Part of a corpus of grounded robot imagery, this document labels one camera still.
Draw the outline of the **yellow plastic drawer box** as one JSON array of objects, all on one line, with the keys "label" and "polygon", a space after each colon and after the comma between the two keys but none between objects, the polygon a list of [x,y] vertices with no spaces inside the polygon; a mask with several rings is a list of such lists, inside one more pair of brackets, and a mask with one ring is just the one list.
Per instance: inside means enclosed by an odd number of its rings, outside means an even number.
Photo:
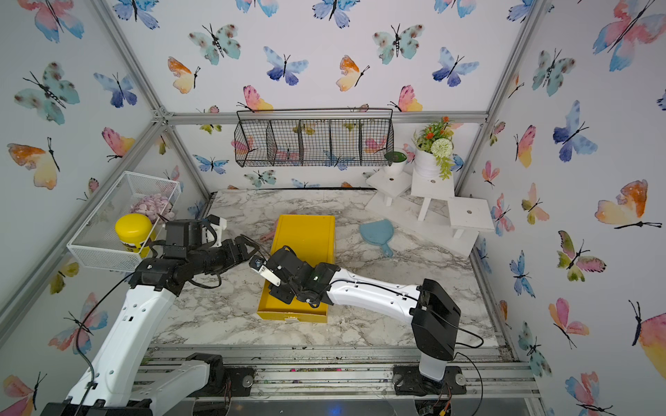
[{"label": "yellow plastic drawer box", "polygon": [[[325,215],[281,215],[273,234],[273,254],[287,245],[298,258],[311,266],[336,262],[335,217]],[[265,282],[257,313],[267,321],[283,322],[328,322],[328,306],[321,304],[314,309],[308,303],[294,299],[286,304],[269,293],[269,282]]]}]

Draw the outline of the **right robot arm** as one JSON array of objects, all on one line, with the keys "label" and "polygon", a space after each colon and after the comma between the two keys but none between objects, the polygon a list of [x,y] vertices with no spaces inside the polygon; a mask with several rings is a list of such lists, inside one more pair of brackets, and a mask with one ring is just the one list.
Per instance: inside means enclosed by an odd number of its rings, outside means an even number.
[{"label": "right robot arm", "polygon": [[435,386],[445,381],[447,365],[454,360],[461,310],[435,280],[391,284],[332,263],[311,266],[288,246],[267,259],[255,256],[250,266],[269,283],[270,296],[282,303],[357,307],[409,325],[421,354],[421,379]]}]

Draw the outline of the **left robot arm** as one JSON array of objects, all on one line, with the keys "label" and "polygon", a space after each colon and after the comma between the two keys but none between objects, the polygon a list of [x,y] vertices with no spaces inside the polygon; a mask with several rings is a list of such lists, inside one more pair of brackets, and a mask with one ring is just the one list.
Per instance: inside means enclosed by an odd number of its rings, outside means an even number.
[{"label": "left robot arm", "polygon": [[194,354],[145,393],[132,391],[138,369],[163,317],[197,275],[220,277],[260,251],[241,235],[218,244],[188,244],[183,237],[161,258],[146,258],[129,280],[120,313],[87,372],[62,402],[44,415],[163,415],[198,393],[229,395],[232,381],[220,355]]}]

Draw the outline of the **pink flower bunch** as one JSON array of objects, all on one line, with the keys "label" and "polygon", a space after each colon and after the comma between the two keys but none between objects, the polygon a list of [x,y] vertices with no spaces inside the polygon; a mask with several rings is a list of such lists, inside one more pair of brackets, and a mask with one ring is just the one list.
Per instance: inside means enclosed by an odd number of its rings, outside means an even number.
[{"label": "pink flower bunch", "polygon": [[169,199],[161,194],[148,195],[133,204],[130,213],[137,213],[147,217],[152,224],[158,220],[172,220],[175,214],[172,212],[173,205]]}]

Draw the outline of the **blue plastic dustpan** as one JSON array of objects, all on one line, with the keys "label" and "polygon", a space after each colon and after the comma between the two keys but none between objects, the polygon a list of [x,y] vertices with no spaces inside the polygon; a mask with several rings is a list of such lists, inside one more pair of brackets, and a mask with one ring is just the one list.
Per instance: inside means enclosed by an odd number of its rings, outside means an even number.
[{"label": "blue plastic dustpan", "polygon": [[389,242],[394,236],[394,227],[389,220],[359,225],[359,232],[364,242],[379,247],[385,258],[393,258],[394,253]]}]

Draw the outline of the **yellow lidded jar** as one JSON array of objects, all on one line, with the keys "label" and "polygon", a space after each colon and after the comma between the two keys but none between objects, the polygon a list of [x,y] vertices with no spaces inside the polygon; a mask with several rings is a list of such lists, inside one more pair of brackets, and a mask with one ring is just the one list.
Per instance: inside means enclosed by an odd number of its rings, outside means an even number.
[{"label": "yellow lidded jar", "polygon": [[116,221],[114,230],[127,251],[139,254],[141,258],[147,256],[147,243],[152,239],[153,230],[147,217],[137,213],[124,215]]}]

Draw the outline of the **white stepped plant stand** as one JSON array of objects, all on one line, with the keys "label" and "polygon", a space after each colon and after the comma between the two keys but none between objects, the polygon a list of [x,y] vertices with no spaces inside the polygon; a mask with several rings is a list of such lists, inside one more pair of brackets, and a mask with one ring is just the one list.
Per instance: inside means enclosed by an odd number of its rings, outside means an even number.
[{"label": "white stepped plant stand", "polygon": [[366,183],[376,190],[368,211],[457,255],[469,256],[479,235],[494,230],[487,201],[455,196],[452,179],[381,171]]}]

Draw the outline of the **small white pot green plant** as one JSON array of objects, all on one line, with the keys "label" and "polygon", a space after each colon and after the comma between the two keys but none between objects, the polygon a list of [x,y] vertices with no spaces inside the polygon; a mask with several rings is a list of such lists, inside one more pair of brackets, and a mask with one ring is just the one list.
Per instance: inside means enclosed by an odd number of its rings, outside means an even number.
[{"label": "small white pot green plant", "polygon": [[385,173],[389,177],[397,177],[404,171],[408,156],[401,151],[392,151],[387,152],[384,155],[384,159],[388,162],[388,165],[384,167]]}]

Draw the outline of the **white pot with flowers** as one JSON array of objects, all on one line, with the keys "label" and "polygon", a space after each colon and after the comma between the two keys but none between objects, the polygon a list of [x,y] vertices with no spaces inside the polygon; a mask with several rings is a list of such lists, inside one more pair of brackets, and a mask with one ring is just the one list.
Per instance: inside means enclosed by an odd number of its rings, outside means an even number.
[{"label": "white pot with flowers", "polygon": [[414,133],[416,172],[426,179],[451,177],[454,166],[454,128],[447,116]]}]

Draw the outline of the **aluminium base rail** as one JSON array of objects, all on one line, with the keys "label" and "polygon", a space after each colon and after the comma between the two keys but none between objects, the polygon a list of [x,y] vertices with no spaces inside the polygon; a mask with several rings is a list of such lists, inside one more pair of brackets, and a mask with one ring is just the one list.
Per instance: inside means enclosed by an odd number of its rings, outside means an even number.
[{"label": "aluminium base rail", "polygon": [[[226,367],[254,372],[250,396],[282,399],[380,399],[395,392],[394,369],[416,365],[415,347],[152,345],[134,388],[153,386],[189,355],[220,355]],[[537,399],[540,391],[525,362],[510,362],[501,348],[464,348],[454,360],[467,399]]]}]

